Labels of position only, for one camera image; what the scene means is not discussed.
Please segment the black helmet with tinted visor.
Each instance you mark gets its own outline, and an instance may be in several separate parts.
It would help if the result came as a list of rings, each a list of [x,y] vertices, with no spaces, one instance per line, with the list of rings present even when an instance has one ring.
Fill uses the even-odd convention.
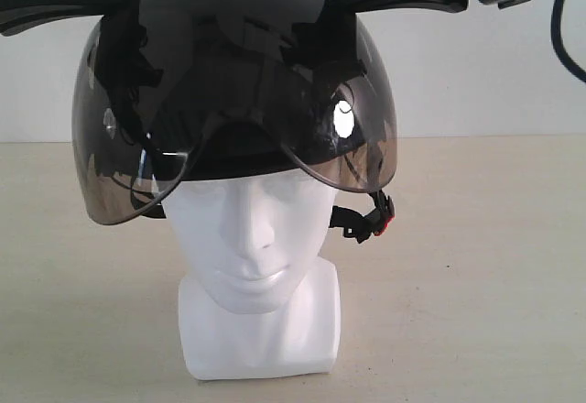
[[[395,208],[396,111],[379,51],[340,0],[128,0],[92,29],[72,99],[89,217],[161,218],[181,182],[301,169],[374,209],[334,207],[363,242]]]

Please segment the white mannequin head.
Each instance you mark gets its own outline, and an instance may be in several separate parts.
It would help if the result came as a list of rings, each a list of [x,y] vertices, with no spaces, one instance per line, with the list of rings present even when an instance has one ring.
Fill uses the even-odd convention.
[[[294,169],[181,183],[163,208],[187,263],[179,336],[199,380],[328,373],[341,337],[335,265],[320,255],[336,190]]]

